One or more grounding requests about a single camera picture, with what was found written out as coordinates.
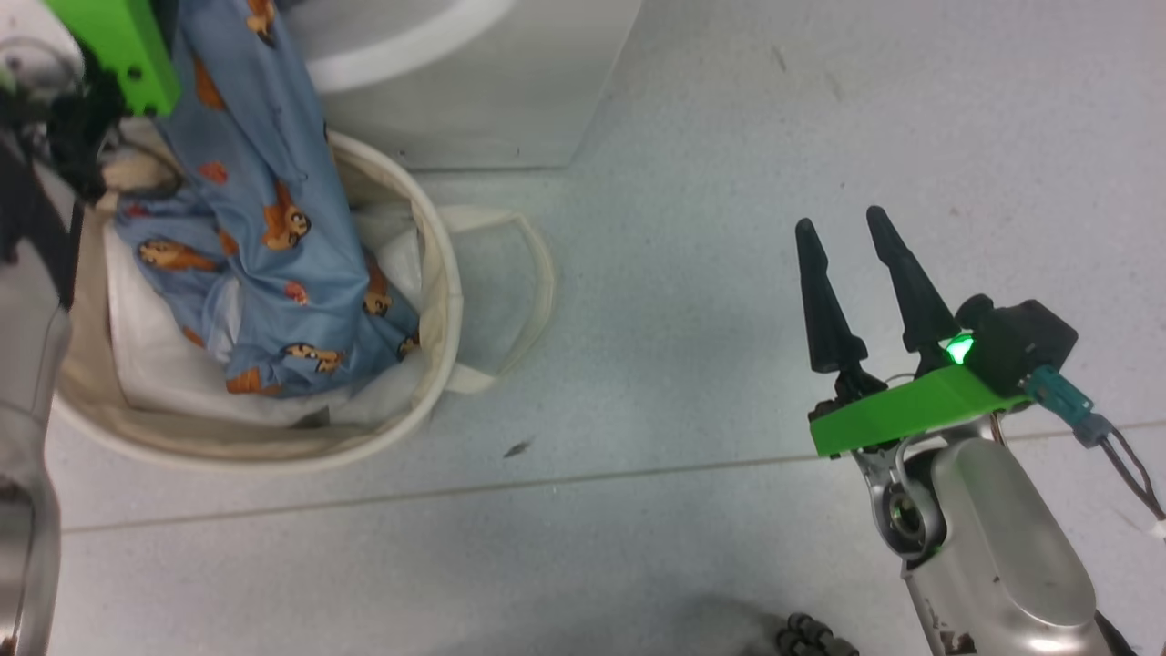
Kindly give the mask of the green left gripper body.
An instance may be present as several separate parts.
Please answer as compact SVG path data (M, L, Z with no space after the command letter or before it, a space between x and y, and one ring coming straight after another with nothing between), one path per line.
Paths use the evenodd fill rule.
M167 117L180 101L173 68L180 1L45 1L71 36L112 72L133 117Z

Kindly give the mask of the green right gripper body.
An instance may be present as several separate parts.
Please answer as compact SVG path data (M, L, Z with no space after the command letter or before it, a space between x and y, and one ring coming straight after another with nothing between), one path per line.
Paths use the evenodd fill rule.
M933 466L961 440L990 436L992 415L1028 405L1002 397L963 366L933 371L849 405L826 403L809 424L821 458L852 457L868 485L874 527L902 559L926 559L944 543Z

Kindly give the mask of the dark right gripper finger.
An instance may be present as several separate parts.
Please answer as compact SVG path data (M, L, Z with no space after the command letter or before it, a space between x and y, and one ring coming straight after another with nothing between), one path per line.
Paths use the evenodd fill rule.
M887 212L879 205L866 211L874 253L887 267L904 325L902 344L921 365L951 365L944 343L958 336L958 324L944 299L907 248Z
M869 357L865 343L854 336L829 280L829 259L812 220L795 225L798 266L803 302L805 340L812 371L854 373Z

